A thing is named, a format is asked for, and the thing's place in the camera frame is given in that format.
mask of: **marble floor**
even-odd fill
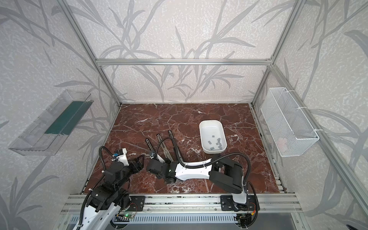
[[[161,134],[164,138],[168,136],[167,131],[172,130],[185,162],[206,160],[211,155],[204,153],[201,147],[199,123],[203,120],[221,121],[227,141],[224,153],[237,151],[249,156],[252,165],[248,179],[257,193],[279,192],[249,104],[124,104],[105,146],[111,152],[126,148],[128,160],[146,154],[146,167],[149,148],[145,139],[149,138],[155,148],[158,144],[156,134]],[[171,141],[167,140],[165,144],[176,160]],[[161,148],[159,154],[165,158]],[[108,167],[111,164],[108,154],[104,152],[103,156]],[[236,156],[233,159],[242,162],[246,170],[246,161],[243,158]],[[98,161],[85,192],[101,177],[101,170],[102,166]],[[145,169],[131,177],[129,192],[225,193],[206,179],[165,184],[163,179],[157,179]]]

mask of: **gray leaf pattern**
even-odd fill
[[[29,229],[30,227],[25,219],[18,216],[21,213],[31,211],[36,208],[41,208],[41,205],[31,205],[23,208],[19,211],[19,208],[23,201],[40,185],[43,183],[58,178],[57,176],[47,176],[36,183],[35,180],[42,172],[43,168],[46,166],[50,157],[45,157],[40,164],[28,175],[27,179],[24,181],[20,189],[17,191],[18,179],[14,178],[13,185],[10,191],[10,201],[9,205],[6,205],[4,199],[0,194],[0,226],[2,229],[15,230],[15,229]]]
[[[316,11],[318,12],[318,14],[316,14],[315,17],[314,27],[312,27],[313,33],[311,33],[311,36],[306,40],[303,39],[303,42],[300,44],[298,49],[297,47],[293,47],[292,51],[295,52],[295,56],[298,55],[307,56],[305,55],[306,50],[308,52],[315,53],[315,56],[312,60],[313,64],[311,66],[312,70],[311,74],[308,75],[308,78],[306,79],[308,81],[307,86],[304,91],[300,92],[302,100],[305,100],[308,97],[308,103],[310,103],[311,99],[312,100],[316,99],[315,95],[308,94],[313,83],[314,89],[316,87],[317,83],[314,82],[316,72],[320,68],[327,68],[326,66],[320,66],[321,59],[325,58],[323,56],[329,55],[328,52],[326,52],[325,47],[329,46],[327,47],[327,50],[330,50],[331,47],[334,48],[333,46],[331,46],[331,44],[327,42],[326,38],[328,38],[331,35],[334,35],[335,33],[340,33],[342,35],[348,36],[361,48],[365,56],[367,56],[368,58],[367,35],[365,35],[360,30],[352,29],[354,25],[357,25],[356,23],[353,25],[349,24],[350,29],[348,30],[345,27],[343,27],[348,22],[350,22],[355,16],[363,14],[363,10],[366,12],[366,10],[368,9],[368,1],[362,2],[362,4],[359,7],[354,8],[354,11],[351,11],[351,13],[349,9],[351,2],[349,0],[344,1],[321,0],[320,4],[316,1],[314,1],[313,3],[312,2],[308,3],[307,1],[306,4],[310,5],[310,7],[316,7],[318,9]],[[334,17],[336,17],[335,15],[332,16],[334,12],[335,13],[342,12],[344,17],[340,21],[334,21],[333,26],[331,26],[331,24],[329,24],[329,21],[333,20]],[[279,60],[277,63],[279,64],[279,66],[284,65],[284,73],[286,79],[290,80],[291,78],[293,78],[294,80],[296,80],[294,89],[296,89],[296,91],[298,92],[297,84],[300,80],[300,77],[293,76],[293,73],[290,72],[291,68],[288,68],[286,58],[282,61]],[[319,84],[320,83],[321,83],[321,74],[319,74]],[[326,119],[329,121],[328,123],[326,123],[329,124],[329,126],[327,127],[322,126],[323,130],[326,132],[326,134],[329,136],[332,142],[334,142],[338,146],[344,146],[344,148],[351,150],[351,156],[348,159],[348,165],[354,170],[356,169],[357,164],[360,163],[359,167],[361,169],[363,164],[362,158],[368,160],[368,147],[365,147],[365,143],[367,143],[368,141],[368,128],[366,127],[363,128],[361,127],[361,124],[352,122],[350,119],[345,117],[346,113],[339,114],[337,112],[330,111],[327,109],[310,109],[310,111],[315,117],[320,117],[323,118],[322,120],[324,121]],[[332,212],[331,210],[336,209],[337,207],[341,209],[341,203],[343,202],[343,199],[346,198],[344,197],[345,192],[346,192],[345,184],[339,178],[333,166],[330,165],[330,168],[327,172],[327,176],[324,180],[323,192],[321,194],[320,198],[321,200],[319,202],[319,205],[311,210],[304,211],[304,214],[307,217],[326,215],[328,217],[336,219],[344,226],[350,224],[356,227],[357,229],[367,230],[368,229],[367,223],[361,222],[360,220],[356,219],[356,215],[353,214],[355,212],[354,206],[356,209],[359,209],[355,200],[352,200],[350,205],[346,206],[347,209],[345,213],[331,214]]]
[[[106,48],[104,51],[102,51],[100,58],[108,58],[110,55],[118,54],[118,56],[115,56],[117,59],[125,59],[125,58],[133,58],[136,59],[140,54],[144,54],[146,56],[150,56],[152,58],[158,58],[161,59],[162,57],[158,55],[155,52],[152,52],[150,50],[142,50],[140,48],[141,38],[142,34],[146,30],[146,28],[150,25],[152,19],[155,17],[156,11],[159,9],[159,7],[164,4],[165,0],[159,0],[157,1],[152,9],[150,10],[149,15],[145,18],[145,22],[141,28],[138,28],[136,18],[138,15],[140,17],[141,13],[144,11],[141,9],[136,9],[136,4],[134,0],[130,0],[129,4],[127,6],[126,12],[122,14],[121,12],[118,12],[115,9],[109,8],[108,11],[111,12],[111,15],[113,19],[116,22],[116,25],[118,28],[121,29],[120,34],[122,34],[121,37],[117,36],[118,31],[112,31],[111,28],[109,28],[103,21],[103,17],[100,15],[98,10],[92,11],[90,8],[92,7],[92,3],[89,2],[89,4],[86,3],[86,1],[78,0],[78,3],[83,6],[83,8],[80,8],[79,11],[75,7],[72,8],[74,10],[73,12],[80,16],[84,17],[87,20],[98,24],[99,26],[104,27],[118,42],[118,44],[110,46]],[[239,46],[245,46],[249,48],[256,47],[254,44],[251,44],[247,41],[241,40],[237,37],[233,36],[226,36],[235,26],[237,26],[257,5],[259,1],[255,1],[253,4],[251,4],[249,7],[245,8],[242,12],[240,12],[238,15],[236,15],[234,18],[232,18],[229,22],[225,24],[222,28],[220,28],[220,24],[222,22],[223,18],[223,12],[227,4],[227,0],[222,1],[222,5],[217,17],[217,22],[215,27],[213,28],[212,36],[204,41],[198,46],[198,47],[186,47],[186,42],[183,40],[181,36],[181,28],[180,25],[175,26],[174,35],[177,38],[178,45],[180,46],[181,55],[180,57],[173,57],[171,55],[171,58],[182,58],[182,59],[188,59],[188,58],[211,58],[211,51],[214,50],[217,44],[235,44]],[[276,6],[269,11],[267,11],[265,14],[262,14],[259,16],[256,20],[262,18],[263,16],[267,15],[270,12],[275,11],[276,9],[281,9],[279,12],[277,12],[276,15],[274,15],[273,18],[269,19],[268,23],[271,22],[277,15],[281,14],[282,12],[285,12],[287,9],[291,8],[294,5],[294,1],[287,1],[286,3],[283,3],[280,6]],[[235,51],[230,52],[227,56],[224,55],[225,59],[231,58],[231,56],[235,53]],[[120,68],[119,66],[108,66],[106,68],[111,68],[111,75],[110,79],[115,89],[121,89],[121,85],[116,85],[116,72],[117,69]],[[147,80],[147,83],[152,84],[153,88],[157,90],[157,93],[160,95],[161,101],[170,101],[169,99],[165,99],[164,87],[166,86],[165,83],[167,82],[167,77],[172,76],[175,79],[175,83],[171,83],[171,85],[168,85],[166,90],[172,90],[172,91],[178,91],[183,96],[183,101],[188,101],[198,93],[205,92],[208,90],[208,86],[212,84],[213,88],[211,87],[211,90],[215,89],[216,83],[221,82],[222,84],[228,85],[229,88],[231,88],[231,85],[234,84],[234,81],[228,80],[229,78],[243,78],[244,76],[238,75],[234,76],[231,75],[231,73],[223,73],[223,75],[218,75],[218,70],[222,70],[221,66],[219,67],[211,67],[211,66],[177,66],[177,72],[171,72],[172,69],[174,69],[174,66],[169,67],[166,66],[165,69],[161,72],[157,71],[156,69],[151,69],[149,66],[132,66],[131,67],[137,75],[140,75],[144,79]]]
[[[53,56],[50,56],[49,53],[51,53],[50,51],[54,51],[53,47],[55,47],[55,45],[58,45],[69,50],[71,54],[75,54],[77,58],[82,60],[82,65],[87,66],[87,69],[89,68],[89,70],[92,72],[95,71],[93,65],[84,57],[85,54],[79,53],[79,51],[77,51],[81,50],[80,47],[73,47],[68,42],[66,42],[63,37],[65,36],[65,34],[59,33],[58,28],[56,30],[56,33],[54,33],[55,30],[51,32],[51,30],[49,29],[50,18],[48,17],[49,15],[46,14],[45,6],[43,5],[43,3],[44,2],[42,0],[38,0],[37,3],[35,3],[33,0],[25,0],[20,4],[18,0],[14,0],[16,10],[12,8],[0,7],[0,15],[4,16],[4,18],[0,19],[0,26],[13,22],[15,26],[21,28],[24,33],[28,33],[32,35],[35,39],[37,39],[39,43],[43,44],[42,49],[44,54],[43,56],[41,56],[41,58],[45,58],[46,64],[53,64]],[[84,4],[83,6],[89,14],[95,14],[96,9],[93,5],[91,5],[89,1],[87,1],[86,4]],[[26,13],[29,9],[32,9],[31,14]],[[80,11],[76,8],[73,9],[73,12],[76,14],[84,13],[84,11]],[[52,7],[51,12],[48,13],[50,13],[51,16],[54,16],[60,13],[60,10],[57,6],[54,6]],[[38,17],[40,20],[36,21],[37,17],[33,17],[35,14],[38,14],[40,16]],[[76,70],[80,73],[82,77],[85,78],[84,81],[71,80],[60,82],[56,84],[55,87],[68,88],[78,85],[89,86],[90,89],[88,91],[96,95],[99,100],[99,105],[97,105],[95,102],[93,106],[99,106],[100,109],[102,109],[102,111],[105,113],[104,116],[99,115],[96,117],[94,115],[94,111],[96,109],[92,106],[89,109],[91,118],[82,119],[77,127],[77,129],[82,129],[89,133],[86,142],[80,147],[80,149],[85,148],[83,156],[81,157],[85,159],[84,162],[86,162],[86,172],[88,172],[88,169],[93,166],[92,164],[96,156],[96,148],[98,148],[102,144],[102,141],[107,136],[109,126],[113,123],[113,119],[116,115],[118,107],[110,93],[106,92],[106,87],[101,84],[99,78],[92,81],[91,78],[88,77],[87,74],[85,74],[83,71],[78,68],[76,68]],[[126,93],[119,92],[119,94],[121,98],[130,100],[126,98]],[[2,119],[0,121],[0,129],[6,126],[8,122],[9,121],[4,121]],[[28,175],[23,183],[20,183],[17,176],[15,176],[10,189],[10,194],[0,194],[0,229],[30,230],[30,226],[27,222],[27,218],[25,218],[25,214],[28,214],[29,212],[37,212],[39,209],[42,208],[42,205],[34,204],[23,207],[25,203],[24,201],[27,199],[31,199],[29,197],[31,197],[35,192],[38,192],[37,190],[42,184],[47,183],[49,180],[54,180],[58,178],[57,176],[49,175],[37,180],[37,177],[39,177],[49,159],[49,156],[45,157],[41,161],[41,163]],[[7,197],[9,197],[9,204],[6,204]]]

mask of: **cable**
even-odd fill
[[[105,146],[101,146],[99,149],[98,149],[98,155],[100,157],[100,161],[101,161],[101,164],[102,164],[102,168],[104,171],[106,171],[106,165],[105,165],[105,161],[103,160],[103,157],[102,157],[102,150],[106,150],[106,152],[111,156],[113,157],[113,154],[110,152],[110,150],[108,148],[106,148]]]
[[[123,228],[125,228],[125,226],[127,226],[128,224],[123,224],[124,226],[122,227],[122,228],[118,228],[118,226],[116,225],[116,224],[114,224],[114,222],[113,222],[113,220],[110,220],[110,224],[111,224],[111,226],[113,226],[114,227],[114,229],[116,230],[116,229],[123,229]]]
[[[105,146],[101,146],[99,149],[98,149],[98,155],[100,157],[100,160],[101,160],[101,164],[102,164],[102,168],[104,171],[106,171],[106,165],[105,165],[105,161],[103,160],[102,158],[102,150],[106,150],[107,153],[112,157],[113,154],[110,152],[110,150],[108,148],[106,148]],[[100,179],[98,179],[98,181],[95,183],[95,185],[92,187],[92,190],[96,188],[96,186],[102,181],[102,179],[105,177],[105,174],[103,174],[101,176]],[[82,222],[83,222],[83,214],[84,214],[84,208],[86,207],[86,203],[87,203],[87,200],[89,198],[89,196],[91,195],[92,191],[89,191],[89,193],[87,194],[86,198],[84,199],[83,203],[82,203],[82,208],[81,208],[81,213],[79,215],[79,222],[78,222],[78,227],[77,227],[77,230],[79,230],[81,227],[82,227]]]
[[[131,219],[134,218],[135,215],[137,215],[137,211],[138,211],[138,206],[135,203],[132,203],[132,204],[135,205],[135,214],[134,214],[134,216],[130,217]]]
[[[251,188],[253,190],[253,193],[254,193],[254,198],[255,198],[254,210],[255,210],[255,214],[254,214],[254,218],[253,218],[252,222],[249,225],[247,225],[247,228],[249,226],[251,226],[255,222],[255,220],[257,219],[257,216],[258,216],[258,206],[259,206],[257,194],[255,193],[254,187],[253,187],[252,183],[250,183],[249,181],[248,181],[248,184],[251,186]]]
[[[96,188],[96,186],[102,181],[102,179],[105,177],[105,174],[103,174],[101,176],[100,179],[98,179],[98,181],[95,183],[95,185],[92,187],[92,190]],[[78,222],[78,227],[77,230],[79,230],[82,227],[82,222],[83,222],[83,214],[84,214],[84,208],[86,207],[86,203],[87,200],[89,198],[89,196],[91,195],[92,191],[89,191],[89,193],[87,194],[86,198],[84,198],[84,201],[82,203],[82,208],[81,208],[81,213],[79,214],[79,222]]]
[[[175,139],[174,139],[174,138],[172,138],[172,137],[165,137],[164,139],[162,139],[162,140],[159,142],[159,144],[158,144],[158,146],[157,146],[157,148],[156,148],[156,151],[155,151],[155,158],[157,158],[158,151],[159,151],[159,147],[161,146],[162,142],[164,142],[164,140],[167,140],[167,139],[171,139],[171,141],[172,141],[172,142],[173,142],[173,144],[174,144],[174,149],[176,149],[176,151],[175,151],[176,158],[178,159],[178,161],[179,161],[179,163],[181,164],[181,166],[183,166],[184,168],[187,168],[187,169],[200,169],[200,168],[203,168],[203,167],[207,167],[207,166],[210,166],[210,165],[212,165],[212,164],[214,164],[214,163],[216,163],[216,162],[218,162],[218,161],[220,161],[220,160],[224,159],[225,157],[232,156],[232,155],[242,156],[243,158],[245,158],[245,159],[246,159],[246,161],[247,161],[247,165],[248,165],[248,167],[247,167],[247,172],[246,172],[246,174],[245,174],[245,176],[244,176],[244,179],[243,179],[243,184],[246,184],[247,179],[248,179],[248,176],[249,176],[249,174],[250,174],[250,172],[251,172],[251,161],[249,160],[249,157],[248,157],[247,155],[245,155],[244,153],[241,153],[241,152],[232,152],[232,153],[229,153],[229,154],[222,155],[222,156],[220,156],[220,157],[218,157],[218,158],[216,158],[216,159],[212,159],[210,162],[208,162],[208,163],[206,163],[206,164],[195,165],[195,166],[187,166],[187,165],[185,165],[185,164],[184,164],[184,162],[182,161],[182,158],[181,158],[180,153],[179,153],[179,151],[180,151],[180,150],[179,150],[179,147],[178,147],[178,145],[176,144]]]

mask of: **aluminum profile bar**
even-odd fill
[[[284,46],[287,38],[290,35],[291,30],[293,29],[299,15],[300,15],[300,12],[302,11],[302,8],[305,4],[305,1],[306,0],[296,0],[295,1],[293,10],[290,13],[289,19],[286,22],[284,30],[282,31],[280,39],[279,39],[279,41],[276,45],[276,48],[275,48],[275,50],[274,50],[274,52],[271,56],[271,63],[272,64],[274,64],[275,61],[277,60],[277,57],[279,56],[279,54],[282,50],[282,47]],[[264,85],[266,84],[266,82],[268,80],[268,77],[269,77],[269,69],[267,68],[266,72],[263,75],[262,81],[261,81],[260,85],[258,86],[256,94],[254,95],[254,98],[252,100],[252,105],[254,105],[256,100],[258,99],[258,96],[260,95]]]
[[[97,73],[100,75],[100,78],[102,79],[103,83],[106,85],[107,89],[111,93],[112,97],[120,105],[120,100],[116,92],[114,91],[111,83],[109,82],[108,78],[106,77],[105,73],[102,71],[102,69],[97,65],[96,63],[96,57],[92,51],[92,48],[89,46],[86,37],[84,36],[82,29],[78,25],[68,3],[66,0],[56,0],[61,13],[65,16],[66,20],[68,21],[69,25],[73,29],[75,35],[77,36],[79,42],[81,43],[82,47],[86,51],[89,59],[91,60],[94,68],[96,69]]]
[[[267,66],[270,59],[97,59],[99,66],[221,65]]]

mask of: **white wire mesh basket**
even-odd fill
[[[269,88],[261,112],[281,156],[300,156],[319,136],[290,92]]]

